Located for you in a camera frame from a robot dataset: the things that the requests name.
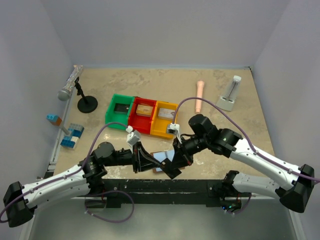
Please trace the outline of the brown leather card holder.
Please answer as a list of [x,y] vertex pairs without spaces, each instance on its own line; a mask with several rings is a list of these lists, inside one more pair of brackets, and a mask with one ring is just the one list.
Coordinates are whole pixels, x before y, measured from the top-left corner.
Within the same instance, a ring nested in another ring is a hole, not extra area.
[[[158,160],[159,162],[164,161],[165,159],[169,159],[171,162],[173,161],[175,151],[174,150],[167,150],[167,151],[159,151],[159,152],[153,152],[151,155]],[[153,173],[158,174],[162,173],[163,171],[161,168],[154,168]]]

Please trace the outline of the black credit card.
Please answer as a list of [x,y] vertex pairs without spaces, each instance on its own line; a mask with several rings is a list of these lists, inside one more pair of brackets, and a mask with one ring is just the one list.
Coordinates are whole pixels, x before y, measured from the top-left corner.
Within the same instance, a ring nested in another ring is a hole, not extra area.
[[160,163],[160,169],[171,179],[175,179],[179,176],[182,172],[178,168],[172,168],[172,162],[166,158]]

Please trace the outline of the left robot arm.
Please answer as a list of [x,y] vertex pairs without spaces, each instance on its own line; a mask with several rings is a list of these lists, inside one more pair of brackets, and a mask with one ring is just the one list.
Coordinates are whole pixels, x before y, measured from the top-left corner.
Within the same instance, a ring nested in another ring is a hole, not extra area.
[[9,185],[3,197],[4,209],[9,227],[15,228],[30,221],[37,208],[63,198],[91,194],[107,174],[106,167],[131,165],[135,173],[159,168],[161,161],[149,154],[141,142],[130,149],[115,150],[110,142],[103,142],[86,158],[68,170],[41,181]]

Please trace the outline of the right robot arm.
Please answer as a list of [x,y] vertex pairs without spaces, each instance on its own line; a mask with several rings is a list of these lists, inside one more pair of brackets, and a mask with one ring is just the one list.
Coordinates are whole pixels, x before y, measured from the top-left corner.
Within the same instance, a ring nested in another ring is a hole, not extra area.
[[202,114],[193,116],[188,124],[193,130],[189,139],[181,137],[179,124],[170,123],[167,126],[167,133],[176,136],[171,169],[191,165],[195,154],[208,149],[216,155],[244,163],[264,175],[259,177],[230,171],[222,182],[225,190],[268,196],[278,199],[289,210],[304,213],[315,186],[313,167],[291,164],[255,148],[237,132],[228,128],[218,129]]

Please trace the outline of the orange card stack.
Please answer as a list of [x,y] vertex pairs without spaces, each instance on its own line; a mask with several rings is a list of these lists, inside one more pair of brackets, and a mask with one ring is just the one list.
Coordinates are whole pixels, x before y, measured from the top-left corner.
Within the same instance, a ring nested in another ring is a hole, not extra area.
[[142,117],[150,117],[153,112],[153,106],[150,105],[143,105],[143,104],[138,104],[135,110],[135,113],[138,116]]

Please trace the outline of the black card stack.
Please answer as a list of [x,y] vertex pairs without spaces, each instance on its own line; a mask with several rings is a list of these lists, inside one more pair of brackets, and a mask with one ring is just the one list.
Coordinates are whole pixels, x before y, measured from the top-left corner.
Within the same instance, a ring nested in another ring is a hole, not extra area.
[[116,103],[113,111],[116,114],[126,115],[129,112],[130,104]]

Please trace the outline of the yellow plastic bin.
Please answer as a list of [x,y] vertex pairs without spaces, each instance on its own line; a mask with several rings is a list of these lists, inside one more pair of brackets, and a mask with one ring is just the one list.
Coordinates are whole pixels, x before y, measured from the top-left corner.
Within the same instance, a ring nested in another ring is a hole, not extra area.
[[164,138],[164,139],[172,139],[174,136],[172,134],[168,134],[167,126],[172,123],[172,119],[162,119],[159,118],[159,111],[161,108],[172,110],[173,113],[177,109],[178,104],[177,103],[171,103],[171,102],[164,102],[164,101],[157,101],[155,105],[154,114],[151,120],[151,126],[150,126],[150,135]]

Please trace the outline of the red plastic bin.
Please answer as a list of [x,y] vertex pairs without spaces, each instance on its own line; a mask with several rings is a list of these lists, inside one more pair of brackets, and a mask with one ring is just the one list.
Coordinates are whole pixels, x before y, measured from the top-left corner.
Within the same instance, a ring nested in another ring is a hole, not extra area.
[[[134,102],[128,118],[128,125],[132,126],[134,130],[139,131],[142,134],[149,135],[151,130],[151,122],[155,111],[157,101],[153,99],[135,97]],[[152,115],[150,117],[139,116],[136,114],[137,105],[149,105],[153,106]]]

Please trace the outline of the green plastic bin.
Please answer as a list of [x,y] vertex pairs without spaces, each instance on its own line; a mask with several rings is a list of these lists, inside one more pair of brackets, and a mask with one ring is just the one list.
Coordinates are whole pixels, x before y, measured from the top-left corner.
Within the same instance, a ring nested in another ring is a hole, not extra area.
[[133,96],[115,93],[105,114],[105,124],[118,122],[127,126],[134,100]]

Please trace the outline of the blue white brick stack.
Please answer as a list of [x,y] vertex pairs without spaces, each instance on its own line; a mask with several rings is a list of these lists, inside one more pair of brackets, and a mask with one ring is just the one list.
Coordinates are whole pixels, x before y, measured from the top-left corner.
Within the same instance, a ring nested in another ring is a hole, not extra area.
[[65,135],[60,142],[60,145],[67,149],[75,149],[85,128],[76,123],[71,123],[68,127],[69,135]]

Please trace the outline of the pink flashlight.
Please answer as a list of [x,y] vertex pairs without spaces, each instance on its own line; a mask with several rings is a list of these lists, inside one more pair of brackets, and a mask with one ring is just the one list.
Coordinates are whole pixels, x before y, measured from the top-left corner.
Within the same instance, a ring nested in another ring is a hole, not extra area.
[[204,91],[204,86],[205,86],[205,82],[202,80],[199,80],[196,83],[196,101],[195,101],[195,113],[199,114],[201,112],[202,109],[202,100],[201,98],[203,97],[203,91]]

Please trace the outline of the black microphone stand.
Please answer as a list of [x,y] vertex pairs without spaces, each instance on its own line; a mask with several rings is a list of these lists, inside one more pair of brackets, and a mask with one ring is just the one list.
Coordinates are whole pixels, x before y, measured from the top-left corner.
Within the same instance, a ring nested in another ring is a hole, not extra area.
[[77,108],[81,113],[91,113],[98,107],[98,101],[94,96],[84,95],[81,85],[79,84],[80,78],[77,77],[75,80],[75,88],[77,95],[81,96],[81,99],[77,103]]

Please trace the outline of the blue orange brick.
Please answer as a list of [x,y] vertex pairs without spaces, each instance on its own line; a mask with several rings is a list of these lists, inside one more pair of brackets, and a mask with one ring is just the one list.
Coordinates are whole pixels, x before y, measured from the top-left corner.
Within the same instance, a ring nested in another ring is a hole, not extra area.
[[55,115],[55,114],[48,114],[46,116],[46,119],[54,126],[57,126],[59,127],[62,123],[62,119],[58,116],[58,115]]

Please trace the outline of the silver glitter microphone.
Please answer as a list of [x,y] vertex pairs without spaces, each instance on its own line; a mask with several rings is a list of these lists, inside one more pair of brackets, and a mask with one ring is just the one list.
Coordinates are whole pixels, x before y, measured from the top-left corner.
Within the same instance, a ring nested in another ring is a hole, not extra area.
[[82,74],[84,67],[82,65],[75,65],[72,73],[65,82],[64,87],[57,93],[57,98],[65,102],[70,99],[73,88],[76,85],[77,78]]

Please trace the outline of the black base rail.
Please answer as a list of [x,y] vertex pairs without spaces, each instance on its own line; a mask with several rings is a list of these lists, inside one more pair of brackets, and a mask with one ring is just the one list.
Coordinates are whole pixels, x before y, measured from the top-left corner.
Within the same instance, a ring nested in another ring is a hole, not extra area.
[[122,193],[107,191],[123,191],[137,204],[152,205],[205,205],[220,207],[225,198],[248,197],[250,194],[240,193],[232,186],[225,186],[218,179],[103,179],[98,186],[90,189],[86,197],[103,194],[108,208],[120,208],[122,204],[130,204],[130,199]]

